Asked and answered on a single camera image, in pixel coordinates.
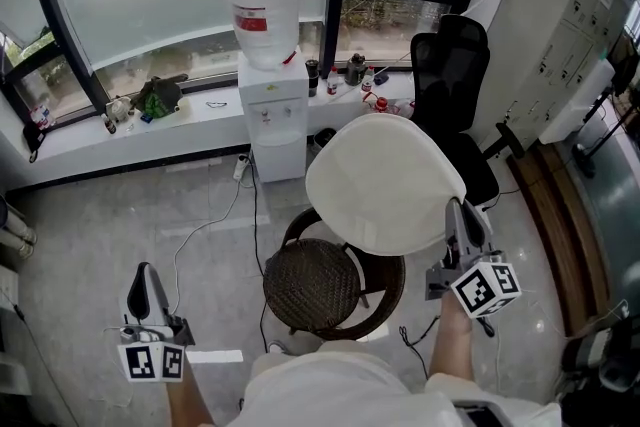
white shirt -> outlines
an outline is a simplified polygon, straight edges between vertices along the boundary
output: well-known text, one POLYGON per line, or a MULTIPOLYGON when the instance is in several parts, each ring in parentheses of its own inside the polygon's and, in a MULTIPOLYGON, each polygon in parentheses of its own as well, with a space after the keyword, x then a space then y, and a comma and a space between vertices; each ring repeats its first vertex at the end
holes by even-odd
POLYGON ((464 427, 454 403, 489 402, 514 426, 560 426, 557 404, 505 399, 469 381, 435 375, 412 394, 375 356, 317 352, 258 375, 232 427, 464 427))

red label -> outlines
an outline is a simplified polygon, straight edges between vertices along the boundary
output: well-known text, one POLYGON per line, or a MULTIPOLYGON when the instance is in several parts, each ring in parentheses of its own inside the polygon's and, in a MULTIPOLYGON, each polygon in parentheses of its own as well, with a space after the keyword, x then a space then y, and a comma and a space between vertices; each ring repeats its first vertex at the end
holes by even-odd
POLYGON ((264 32, 267 30, 266 9, 263 7, 233 6, 236 26, 244 31, 264 32))

person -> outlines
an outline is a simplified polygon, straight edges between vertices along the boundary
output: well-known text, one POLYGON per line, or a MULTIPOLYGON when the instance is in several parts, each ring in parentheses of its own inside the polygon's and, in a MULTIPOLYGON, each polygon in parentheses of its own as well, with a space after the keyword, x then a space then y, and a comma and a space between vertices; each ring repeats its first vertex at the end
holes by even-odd
MULTIPOLYGON (((442 313, 424 393, 411 394, 392 369, 351 340, 304 356, 277 343, 253 364, 244 407, 231 427, 560 426, 557 404, 499 397, 473 382, 471 320, 452 292, 442 313)), ((191 369, 167 384, 173 427, 213 425, 191 369)))

forearm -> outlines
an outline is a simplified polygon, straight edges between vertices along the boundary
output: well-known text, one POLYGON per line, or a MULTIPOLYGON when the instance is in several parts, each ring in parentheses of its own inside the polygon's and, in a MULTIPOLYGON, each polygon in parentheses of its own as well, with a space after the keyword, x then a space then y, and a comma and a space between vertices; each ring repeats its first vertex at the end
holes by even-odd
POLYGON ((202 399, 191 365, 185 358, 181 383, 167 383, 172 427, 213 425, 209 410, 202 399))
POLYGON ((429 373, 473 381, 471 320, 457 301, 451 292, 442 298, 442 315, 429 373))

black office chair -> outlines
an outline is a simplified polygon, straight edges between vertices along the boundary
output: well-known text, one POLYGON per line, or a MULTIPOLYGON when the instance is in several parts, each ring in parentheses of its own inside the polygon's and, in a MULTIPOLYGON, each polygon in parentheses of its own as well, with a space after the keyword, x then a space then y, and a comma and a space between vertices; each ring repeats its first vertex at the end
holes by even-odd
POLYGON ((505 123, 501 137, 481 152, 463 130, 471 128, 480 85, 489 64, 487 33, 478 22, 445 15, 437 34, 417 34, 411 40, 415 109, 411 120, 431 137, 458 170, 466 198, 479 205, 499 193, 486 160, 509 146, 516 158, 524 149, 505 123))

